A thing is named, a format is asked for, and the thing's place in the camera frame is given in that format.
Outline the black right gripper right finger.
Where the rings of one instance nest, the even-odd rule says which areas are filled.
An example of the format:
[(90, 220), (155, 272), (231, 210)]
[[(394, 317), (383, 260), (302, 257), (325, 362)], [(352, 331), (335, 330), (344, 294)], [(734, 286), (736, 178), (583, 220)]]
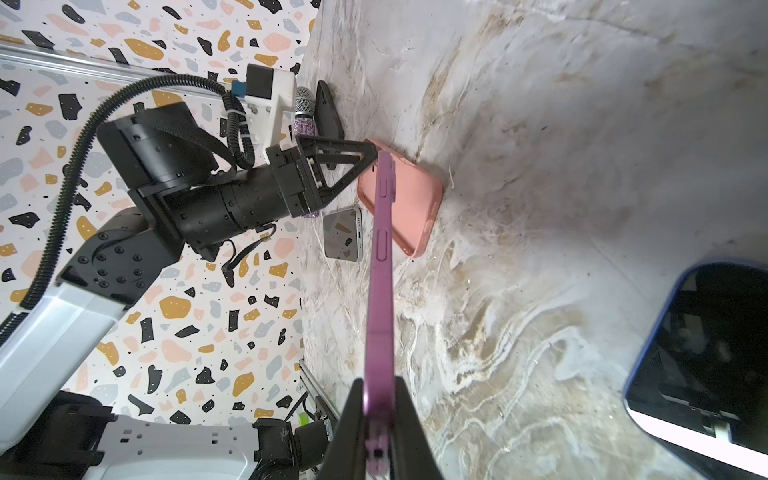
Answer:
[(395, 378), (392, 478), (443, 480), (403, 378)]

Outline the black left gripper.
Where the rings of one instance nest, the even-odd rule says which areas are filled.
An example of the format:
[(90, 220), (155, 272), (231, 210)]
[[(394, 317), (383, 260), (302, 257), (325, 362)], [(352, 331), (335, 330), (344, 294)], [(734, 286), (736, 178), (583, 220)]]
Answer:
[[(296, 143), (287, 149), (275, 144), (265, 150), (267, 163), (292, 218), (325, 209), (378, 157), (377, 147), (368, 141), (298, 135)], [(329, 185), (322, 167), (331, 164), (350, 169)]]

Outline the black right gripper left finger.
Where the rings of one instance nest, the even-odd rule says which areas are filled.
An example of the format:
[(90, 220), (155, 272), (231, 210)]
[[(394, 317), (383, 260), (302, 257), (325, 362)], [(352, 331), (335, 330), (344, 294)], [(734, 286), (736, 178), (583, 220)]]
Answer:
[(362, 480), (365, 478), (364, 381), (356, 379), (334, 430), (317, 476), (318, 480)]

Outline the purple smartphone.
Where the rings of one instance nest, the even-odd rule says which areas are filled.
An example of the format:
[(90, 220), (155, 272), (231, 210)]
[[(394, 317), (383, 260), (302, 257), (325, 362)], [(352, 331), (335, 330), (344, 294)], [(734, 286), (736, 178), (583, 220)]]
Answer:
[(395, 411), (392, 204), (396, 181), (390, 153), (378, 154), (375, 173), (363, 412), (368, 430), (366, 470), (378, 477), (389, 472)]

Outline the pink silicone phone case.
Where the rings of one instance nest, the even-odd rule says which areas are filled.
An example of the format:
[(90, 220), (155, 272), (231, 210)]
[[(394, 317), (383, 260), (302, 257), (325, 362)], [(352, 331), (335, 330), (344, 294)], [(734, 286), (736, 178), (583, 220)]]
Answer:
[(389, 153), (395, 167), (391, 239), (407, 257), (418, 258), (426, 250), (438, 215), (442, 183), (384, 143), (376, 139), (369, 142), (380, 152)]

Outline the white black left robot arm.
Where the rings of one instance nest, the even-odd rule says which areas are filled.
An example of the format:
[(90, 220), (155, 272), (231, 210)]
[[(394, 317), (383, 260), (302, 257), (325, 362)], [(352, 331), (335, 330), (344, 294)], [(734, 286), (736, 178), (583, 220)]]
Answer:
[(265, 165), (232, 153), (175, 103), (95, 129), (133, 206), (116, 214), (59, 271), (32, 308), (1, 328), (1, 474), (5, 478), (295, 479), (318, 465), (320, 423), (192, 426), (115, 414), (63, 384), (106, 333), (175, 264), (184, 247), (214, 260), (248, 230), (325, 207), (377, 156), (369, 142), (301, 136)]

